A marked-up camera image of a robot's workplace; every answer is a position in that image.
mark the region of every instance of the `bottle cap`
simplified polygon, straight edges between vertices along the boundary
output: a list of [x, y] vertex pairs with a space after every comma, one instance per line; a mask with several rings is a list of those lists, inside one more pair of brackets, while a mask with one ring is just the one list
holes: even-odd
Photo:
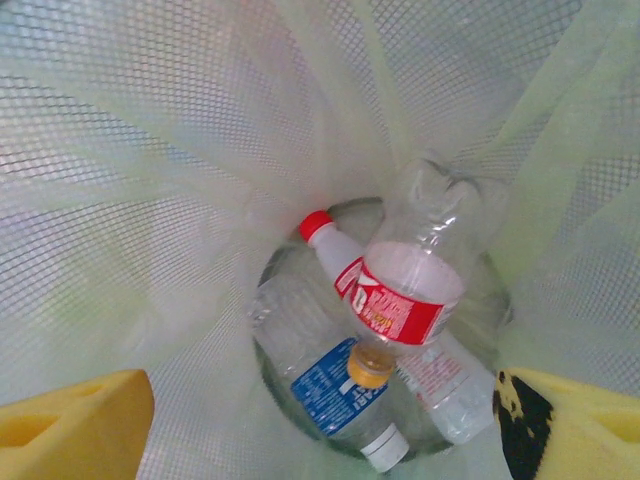
[[409, 444], [392, 423], [369, 445], [360, 450], [379, 473], [393, 468], [409, 451]]
[[298, 230], [303, 240], [308, 243], [314, 233], [330, 223], [333, 223], [333, 218], [324, 210], [318, 210], [317, 212], [307, 215], [307, 218], [300, 223]]
[[386, 372], [375, 372], [362, 365], [353, 351], [347, 362], [347, 372], [358, 385], [364, 388], [380, 388], [389, 380], [393, 369]]

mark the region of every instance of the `blue bottle label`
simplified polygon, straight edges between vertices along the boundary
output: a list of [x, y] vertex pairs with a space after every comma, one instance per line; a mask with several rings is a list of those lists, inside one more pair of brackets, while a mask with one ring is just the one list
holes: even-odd
[[316, 364], [300, 375], [291, 391], [322, 432], [332, 436], [356, 418], [387, 389], [363, 388], [349, 377], [347, 360], [355, 338], [336, 345]]

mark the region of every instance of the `trash bin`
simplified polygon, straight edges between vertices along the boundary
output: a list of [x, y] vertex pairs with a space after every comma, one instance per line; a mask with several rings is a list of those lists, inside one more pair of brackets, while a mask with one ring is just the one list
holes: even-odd
[[[0, 404], [145, 368], [141, 479], [373, 478], [279, 410], [246, 306], [305, 214], [427, 151], [511, 185], [497, 364], [640, 395], [639, 16], [0, 1]], [[509, 478], [495, 431], [390, 475]]]

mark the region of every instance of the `plastic bottle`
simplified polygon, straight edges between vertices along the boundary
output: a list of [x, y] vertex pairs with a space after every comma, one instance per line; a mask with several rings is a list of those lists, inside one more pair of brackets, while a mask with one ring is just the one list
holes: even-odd
[[[347, 278], [346, 273], [359, 264], [364, 248], [337, 230], [323, 211], [305, 218], [300, 232], [316, 249], [325, 273], [344, 297], [338, 280]], [[465, 443], [493, 424], [495, 378], [448, 331], [443, 331], [421, 354], [400, 357], [397, 372], [451, 443]]]
[[320, 265], [344, 298], [360, 274], [364, 249], [336, 227], [324, 210], [309, 214], [299, 226], [303, 240], [311, 245]]
[[442, 332], [506, 207], [500, 182], [432, 160], [409, 164], [393, 191], [348, 296], [359, 335], [349, 374], [368, 388]]
[[493, 425], [495, 376], [447, 330], [420, 355], [400, 357], [397, 372], [451, 443]]
[[387, 386], [353, 382], [346, 364], [356, 340], [345, 338], [310, 292], [295, 275], [279, 274], [260, 286], [251, 312], [254, 336], [316, 426], [385, 472], [409, 450], [385, 404]]

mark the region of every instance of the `red bottle label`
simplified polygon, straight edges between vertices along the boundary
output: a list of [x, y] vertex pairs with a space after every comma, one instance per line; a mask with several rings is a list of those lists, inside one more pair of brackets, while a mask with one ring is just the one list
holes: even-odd
[[378, 280], [362, 264], [360, 276], [351, 290], [351, 308], [371, 330], [389, 340], [422, 345], [443, 326], [455, 304], [416, 301]]
[[340, 275], [338, 275], [338, 278], [336, 278], [333, 286], [338, 292], [338, 295], [340, 295], [340, 298], [344, 298], [344, 296], [349, 292], [349, 289], [360, 274], [361, 266], [362, 257], [358, 257], [351, 262], [351, 264], [345, 268]]

